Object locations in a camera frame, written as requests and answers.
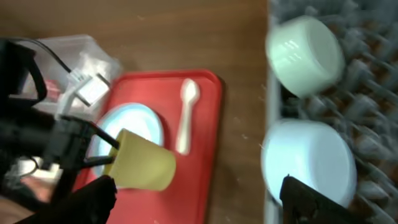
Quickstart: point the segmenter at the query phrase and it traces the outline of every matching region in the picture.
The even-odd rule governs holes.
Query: white spoon
[[[190,152],[192,108],[199,96],[199,86],[192,79],[185,79],[181,86],[182,113],[176,142],[177,152],[184,156]]]

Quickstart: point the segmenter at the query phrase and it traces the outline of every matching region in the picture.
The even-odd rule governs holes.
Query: dish rack
[[[269,27],[313,16],[336,35],[345,55],[343,78],[306,99],[289,93],[272,71],[267,126],[278,119],[321,121],[354,154],[356,195],[348,210],[372,223],[398,223],[398,3],[368,0],[270,0]],[[265,223],[282,223],[267,194]]]

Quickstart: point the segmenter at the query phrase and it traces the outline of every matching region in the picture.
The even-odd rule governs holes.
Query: red tray
[[[198,83],[200,98],[193,108],[191,151],[188,156],[181,156],[175,152],[174,145],[182,110],[180,89],[185,78]],[[177,170],[172,183],[163,192],[118,190],[108,223],[203,223],[213,170],[220,99],[221,83],[206,70],[127,73],[115,81],[103,114],[132,102],[154,110],[162,121],[165,148],[175,152]],[[83,170],[75,188],[93,179],[91,170]]]

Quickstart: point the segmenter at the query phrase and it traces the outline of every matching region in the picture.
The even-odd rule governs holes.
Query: plastic cup
[[[116,140],[119,150],[111,149],[116,156],[113,164],[104,168],[104,175],[112,177],[119,188],[164,190],[171,183],[176,161],[172,152],[126,129]]]

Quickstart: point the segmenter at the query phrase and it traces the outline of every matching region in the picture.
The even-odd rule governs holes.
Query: white plate
[[[129,103],[111,110],[98,123],[98,126],[115,139],[124,128],[159,146],[163,146],[164,143],[159,117],[150,108],[140,103]],[[107,156],[111,148],[110,144],[96,136],[90,147],[90,156]],[[94,167],[94,174],[97,177],[101,176],[103,169],[104,166]]]

